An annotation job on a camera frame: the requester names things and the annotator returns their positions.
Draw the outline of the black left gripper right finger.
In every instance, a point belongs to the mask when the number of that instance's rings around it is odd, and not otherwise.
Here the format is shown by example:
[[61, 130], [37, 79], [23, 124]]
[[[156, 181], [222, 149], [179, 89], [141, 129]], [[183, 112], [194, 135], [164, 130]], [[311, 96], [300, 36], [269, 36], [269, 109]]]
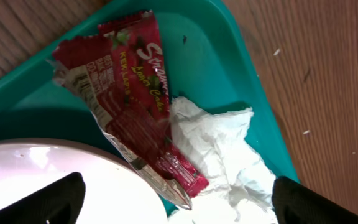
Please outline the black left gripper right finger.
[[272, 203], [279, 224], [358, 224], [358, 215], [288, 177], [273, 185]]

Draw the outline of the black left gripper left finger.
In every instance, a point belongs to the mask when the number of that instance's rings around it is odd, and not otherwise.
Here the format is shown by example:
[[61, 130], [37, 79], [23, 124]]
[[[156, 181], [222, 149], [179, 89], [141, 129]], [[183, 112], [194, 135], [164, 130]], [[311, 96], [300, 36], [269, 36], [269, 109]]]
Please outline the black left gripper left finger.
[[85, 199], [86, 185], [79, 172], [0, 210], [0, 224], [75, 224]]

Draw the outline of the white tissue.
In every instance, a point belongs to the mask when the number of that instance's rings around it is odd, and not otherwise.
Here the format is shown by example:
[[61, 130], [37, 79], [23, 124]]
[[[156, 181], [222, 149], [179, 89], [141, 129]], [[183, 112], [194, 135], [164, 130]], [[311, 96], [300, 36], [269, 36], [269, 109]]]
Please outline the white tissue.
[[173, 142], [207, 178], [192, 198], [192, 209], [178, 209], [169, 223], [276, 223], [272, 190], [276, 176], [245, 141], [252, 108], [209, 114], [185, 97], [171, 105]]

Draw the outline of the red snack wrapper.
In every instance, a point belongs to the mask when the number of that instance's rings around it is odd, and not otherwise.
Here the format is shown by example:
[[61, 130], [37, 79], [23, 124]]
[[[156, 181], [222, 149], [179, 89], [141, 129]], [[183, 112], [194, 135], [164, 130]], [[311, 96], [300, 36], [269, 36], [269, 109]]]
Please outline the red snack wrapper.
[[209, 182], [173, 142], [155, 14], [140, 11], [98, 30], [58, 44], [56, 82], [85, 102], [108, 141], [158, 194], [190, 209]]

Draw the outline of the large white plate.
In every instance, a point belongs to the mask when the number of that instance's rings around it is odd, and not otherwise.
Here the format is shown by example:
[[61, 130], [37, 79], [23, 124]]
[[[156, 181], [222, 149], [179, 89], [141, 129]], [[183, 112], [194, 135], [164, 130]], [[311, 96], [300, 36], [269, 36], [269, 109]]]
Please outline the large white plate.
[[0, 210], [79, 172], [85, 200], [78, 223], [167, 223], [155, 190], [122, 159], [58, 139], [0, 141]]

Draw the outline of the teal plastic tray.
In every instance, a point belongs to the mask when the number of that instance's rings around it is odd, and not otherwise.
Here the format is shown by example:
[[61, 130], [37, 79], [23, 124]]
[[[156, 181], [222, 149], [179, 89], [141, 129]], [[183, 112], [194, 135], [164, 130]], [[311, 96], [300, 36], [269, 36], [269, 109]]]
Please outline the teal plastic tray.
[[[62, 35], [93, 35], [98, 24], [133, 12], [155, 13], [172, 96], [210, 113], [252, 107], [246, 142], [277, 176], [296, 180], [293, 163], [240, 30], [221, 1], [114, 1]], [[0, 80], [0, 141], [58, 139], [114, 154], [85, 106], [52, 79], [53, 42]]]

